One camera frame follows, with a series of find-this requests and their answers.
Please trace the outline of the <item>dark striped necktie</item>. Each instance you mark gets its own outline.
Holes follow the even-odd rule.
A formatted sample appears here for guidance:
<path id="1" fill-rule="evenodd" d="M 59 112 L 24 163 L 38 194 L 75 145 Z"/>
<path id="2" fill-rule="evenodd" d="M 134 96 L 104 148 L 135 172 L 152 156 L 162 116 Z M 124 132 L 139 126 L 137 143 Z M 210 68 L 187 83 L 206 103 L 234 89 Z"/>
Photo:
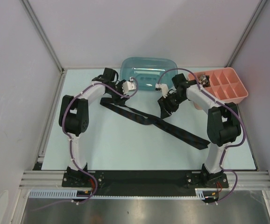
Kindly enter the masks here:
<path id="1" fill-rule="evenodd" d="M 112 98 L 102 98 L 100 105 L 138 124 L 145 126 L 154 125 L 198 150 L 206 149 L 210 144 L 210 141 L 170 124 L 157 116 L 141 112 L 126 105 L 115 105 Z"/>

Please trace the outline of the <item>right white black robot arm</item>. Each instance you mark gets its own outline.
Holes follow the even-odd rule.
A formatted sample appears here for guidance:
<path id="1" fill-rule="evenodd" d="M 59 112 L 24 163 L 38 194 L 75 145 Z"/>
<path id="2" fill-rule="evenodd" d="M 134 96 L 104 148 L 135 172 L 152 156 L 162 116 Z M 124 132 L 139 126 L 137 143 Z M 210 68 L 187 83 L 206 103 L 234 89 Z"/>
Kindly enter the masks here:
<path id="1" fill-rule="evenodd" d="M 161 118 L 171 116 L 179 105 L 190 100 L 198 104 L 207 114 L 207 136 L 210 140 L 209 153 L 202 165 L 200 184 L 205 187 L 216 186 L 223 180 L 222 164 L 227 148 L 241 135 L 241 120 L 235 103 L 225 103 L 208 93 L 198 78 L 187 80 L 184 74 L 177 74 L 172 79 L 175 91 L 170 91 L 166 84 L 157 83 L 155 89 L 162 93 L 158 104 Z"/>

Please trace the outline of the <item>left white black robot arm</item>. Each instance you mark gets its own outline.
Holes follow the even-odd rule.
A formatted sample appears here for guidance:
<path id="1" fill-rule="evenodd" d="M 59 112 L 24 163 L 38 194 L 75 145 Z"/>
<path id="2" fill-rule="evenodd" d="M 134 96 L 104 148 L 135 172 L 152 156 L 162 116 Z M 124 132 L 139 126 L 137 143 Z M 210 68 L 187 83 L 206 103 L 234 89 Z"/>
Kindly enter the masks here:
<path id="1" fill-rule="evenodd" d="M 67 172 L 73 173 L 72 180 L 78 186 L 85 186 L 89 181 L 87 161 L 79 148 L 80 135 L 89 126 L 89 106 L 105 94 L 117 101 L 129 99 L 133 96 L 129 94 L 132 91 L 137 91 L 135 78 L 120 81 L 117 71 L 105 68 L 103 74 L 93 78 L 89 86 L 76 96 L 63 96 L 58 121 L 69 142 L 70 162 Z"/>

